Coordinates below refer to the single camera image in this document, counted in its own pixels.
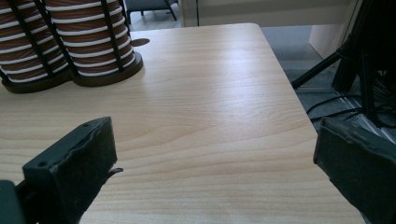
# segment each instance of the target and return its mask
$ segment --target black cable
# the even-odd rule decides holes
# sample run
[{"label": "black cable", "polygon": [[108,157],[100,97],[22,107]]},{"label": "black cable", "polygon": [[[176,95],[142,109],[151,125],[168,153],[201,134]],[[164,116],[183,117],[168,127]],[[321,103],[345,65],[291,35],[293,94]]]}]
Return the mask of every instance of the black cable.
[{"label": "black cable", "polygon": [[316,107],[318,107],[318,106],[320,106],[320,105],[325,105],[325,104],[327,104],[327,103],[329,103],[329,102],[331,102],[331,101],[334,101],[334,100],[337,100],[337,99],[340,99],[340,98],[347,98],[347,97],[361,97],[361,96],[360,96],[360,95],[342,95],[342,96],[336,96],[336,97],[330,98],[330,99],[328,99],[328,100],[319,102],[319,103],[317,103],[317,104],[315,104],[315,105],[312,105],[309,109],[306,110],[306,114],[309,114],[313,109],[315,109]]},{"label": "black cable", "polygon": [[379,116],[378,116],[378,114],[380,114],[380,113],[383,113],[383,114],[395,114],[395,111],[396,111],[396,109],[395,108],[393,108],[393,106],[391,106],[391,105],[388,105],[388,104],[383,104],[383,105],[380,105],[380,106],[377,106],[376,108],[375,108],[375,113],[376,113],[376,121],[378,122],[378,124],[381,126],[381,127],[386,127],[386,128],[390,128],[390,129],[396,129],[396,124],[395,125],[390,125],[390,124],[387,124],[386,122],[384,122]]},{"label": "black cable", "polygon": [[363,110],[359,110],[359,111],[349,115],[348,117],[344,118],[344,120],[352,119],[353,117],[356,117],[356,116],[358,116],[359,114],[362,114],[362,113],[363,113]]},{"label": "black cable", "polygon": [[328,114],[328,115],[325,115],[325,116],[320,116],[320,117],[312,118],[312,119],[311,119],[311,122],[319,121],[319,120],[321,120],[321,119],[324,118],[324,117],[332,118],[332,117],[340,116],[340,115],[347,114],[347,113],[351,113],[351,112],[355,112],[355,113],[356,113],[356,112],[359,112],[359,111],[362,111],[362,110],[363,110],[363,107],[357,107],[357,108],[353,108],[353,109],[347,109],[347,110],[339,111],[339,112],[336,112],[336,113],[333,113],[333,114]]},{"label": "black cable", "polygon": [[354,59],[352,59],[352,58],[349,58],[349,57],[347,57],[346,55],[343,55],[343,54],[340,53],[339,51],[340,51],[340,50],[338,49],[338,50],[335,51],[335,53],[336,53],[338,56],[340,56],[340,58],[346,59],[346,60],[348,60],[348,61],[352,61],[355,65],[358,66],[358,63],[356,63],[356,60],[354,60]]},{"label": "black cable", "polygon": [[198,8],[198,0],[195,0],[195,5],[197,6],[197,26],[199,26],[199,8]]},{"label": "black cable", "polygon": [[374,92],[374,95],[375,95],[375,100],[377,102],[386,103],[389,100],[387,95],[383,95],[383,94],[381,94],[380,92],[378,92],[376,90],[373,90],[373,92]]},{"label": "black cable", "polygon": [[384,91],[384,90],[381,90],[381,89],[382,89],[382,88],[379,87],[379,86],[374,86],[374,87],[373,87],[373,91],[375,91],[375,93],[380,94],[380,95],[382,95],[382,96],[388,96],[388,95],[389,95],[389,92]]},{"label": "black cable", "polygon": [[374,87],[381,91],[383,94],[390,95],[391,92],[388,90],[388,88],[384,85],[384,83],[377,78],[374,81]]}]

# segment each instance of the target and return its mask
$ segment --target black stand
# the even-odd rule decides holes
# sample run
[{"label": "black stand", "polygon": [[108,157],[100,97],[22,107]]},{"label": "black stand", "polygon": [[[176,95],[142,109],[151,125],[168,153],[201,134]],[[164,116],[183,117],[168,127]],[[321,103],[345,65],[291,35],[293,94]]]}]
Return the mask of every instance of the black stand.
[{"label": "black stand", "polygon": [[358,17],[346,43],[304,75],[293,80],[291,82],[292,87],[294,89],[299,88],[325,68],[341,59],[332,86],[336,91],[349,91],[356,75],[359,73],[361,78],[361,97],[364,114],[367,119],[379,125],[375,115],[373,94],[375,70],[371,55],[375,51],[373,48],[377,45],[377,43],[373,41],[375,38],[372,38],[373,35],[375,35],[373,34],[373,27],[377,15],[381,13],[379,6],[383,4],[383,2],[384,1],[378,0],[363,0]]}]

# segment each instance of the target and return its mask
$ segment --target chair leg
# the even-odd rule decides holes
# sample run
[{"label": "chair leg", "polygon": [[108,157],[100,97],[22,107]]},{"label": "chair leg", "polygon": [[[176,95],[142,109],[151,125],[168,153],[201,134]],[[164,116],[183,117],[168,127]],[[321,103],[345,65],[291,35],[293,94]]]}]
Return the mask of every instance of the chair leg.
[{"label": "chair leg", "polygon": [[171,11],[171,14],[172,14],[174,20],[177,21],[177,18],[176,18],[175,12],[172,9],[172,6],[169,4],[169,2],[167,0],[165,0],[165,3],[166,3],[166,5],[168,5],[169,10]]},{"label": "chair leg", "polygon": [[132,24],[131,13],[132,11],[126,10],[126,20],[129,22],[129,24]]}]

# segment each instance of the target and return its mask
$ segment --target table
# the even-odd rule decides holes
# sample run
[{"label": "table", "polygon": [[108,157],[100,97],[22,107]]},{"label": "table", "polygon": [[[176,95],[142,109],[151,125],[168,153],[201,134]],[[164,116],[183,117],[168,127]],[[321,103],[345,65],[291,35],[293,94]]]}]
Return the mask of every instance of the table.
[{"label": "table", "polygon": [[132,37],[150,40],[145,66],[121,83],[0,90],[0,179],[110,116],[124,172],[81,223],[363,223],[312,162],[317,134],[258,25]]}]

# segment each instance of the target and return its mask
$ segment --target black wire cup holder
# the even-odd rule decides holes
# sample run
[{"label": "black wire cup holder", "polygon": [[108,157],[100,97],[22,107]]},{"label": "black wire cup holder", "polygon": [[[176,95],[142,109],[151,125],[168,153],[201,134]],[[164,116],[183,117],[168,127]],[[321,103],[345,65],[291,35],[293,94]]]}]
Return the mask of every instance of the black wire cup holder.
[{"label": "black wire cup holder", "polygon": [[142,56],[131,44],[123,1],[33,0],[67,63],[66,68],[57,73],[51,71],[43,50],[26,25],[21,6],[7,1],[48,74],[30,82],[15,83],[1,72],[2,83],[11,92],[43,91],[66,81],[84,87],[105,86],[123,81],[143,67]]},{"label": "black wire cup holder", "polygon": [[31,1],[1,6],[3,85],[12,92],[43,91],[67,81],[65,57]]}]

